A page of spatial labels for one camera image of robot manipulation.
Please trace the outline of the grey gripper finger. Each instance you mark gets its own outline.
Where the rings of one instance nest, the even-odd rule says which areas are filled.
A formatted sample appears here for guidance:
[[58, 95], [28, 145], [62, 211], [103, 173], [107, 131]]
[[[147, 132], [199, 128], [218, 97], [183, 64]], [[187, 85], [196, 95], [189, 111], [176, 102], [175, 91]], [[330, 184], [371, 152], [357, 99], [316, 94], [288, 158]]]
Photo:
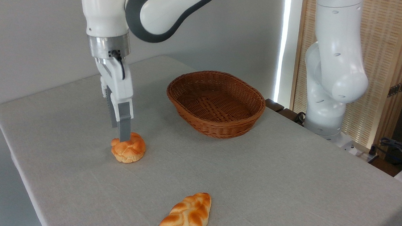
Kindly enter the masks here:
[[101, 90], [103, 97], [106, 98], [107, 100], [107, 106], [109, 110], [112, 127], [115, 128], [117, 127], [117, 120], [115, 116], [115, 110], [114, 110], [115, 108], [111, 100], [112, 91], [110, 90], [109, 86], [107, 85], [103, 77], [101, 77]]
[[116, 124], [119, 129], [119, 140], [129, 141], [133, 118], [132, 100], [121, 102], [115, 107]]

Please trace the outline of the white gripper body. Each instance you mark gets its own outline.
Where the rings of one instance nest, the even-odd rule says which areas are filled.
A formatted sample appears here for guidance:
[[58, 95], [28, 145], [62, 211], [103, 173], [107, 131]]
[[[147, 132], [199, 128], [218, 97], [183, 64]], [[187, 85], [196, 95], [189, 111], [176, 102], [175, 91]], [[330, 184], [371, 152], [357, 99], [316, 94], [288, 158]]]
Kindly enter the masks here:
[[124, 65], [114, 58], [95, 58], [95, 63], [101, 74], [100, 79], [104, 78], [118, 103], [133, 97], [132, 78], [128, 67], [123, 68]]

